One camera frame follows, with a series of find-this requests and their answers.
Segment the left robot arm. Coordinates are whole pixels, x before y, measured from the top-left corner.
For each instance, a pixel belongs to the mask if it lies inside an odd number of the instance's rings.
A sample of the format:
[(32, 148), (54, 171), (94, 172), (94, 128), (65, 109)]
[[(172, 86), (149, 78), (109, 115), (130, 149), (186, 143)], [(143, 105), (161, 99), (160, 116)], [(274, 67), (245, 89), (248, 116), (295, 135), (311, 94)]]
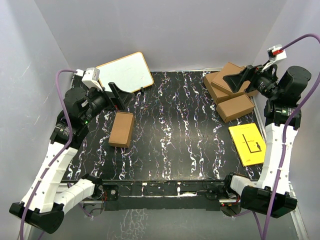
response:
[(126, 110), (134, 97), (113, 82), (110, 91), (104, 88), (69, 89), (63, 99), (64, 109), (57, 117), (46, 157), (27, 194), (11, 205), (9, 212), (48, 234), (62, 224), (64, 216), (86, 198), (103, 196), (103, 181), (86, 173), (74, 185), (58, 193), (61, 180), (89, 133), (88, 124), (103, 110)]

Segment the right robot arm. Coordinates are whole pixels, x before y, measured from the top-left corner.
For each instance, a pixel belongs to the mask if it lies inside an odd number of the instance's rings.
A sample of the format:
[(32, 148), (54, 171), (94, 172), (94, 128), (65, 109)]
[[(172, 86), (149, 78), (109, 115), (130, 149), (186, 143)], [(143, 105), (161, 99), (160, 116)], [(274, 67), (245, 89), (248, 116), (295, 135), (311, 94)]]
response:
[(290, 66), (281, 79), (277, 65), (248, 65), (238, 74), (226, 75), (223, 80), (233, 92), (245, 81), (246, 92), (257, 90), (267, 98), (264, 108), (266, 152), (259, 180), (230, 173), (224, 179), (223, 194), (240, 197), (240, 206), (253, 212), (279, 218), (297, 207), (290, 196), (289, 168), (293, 142), (301, 125), (302, 112), (297, 102), (312, 74), (301, 66)]

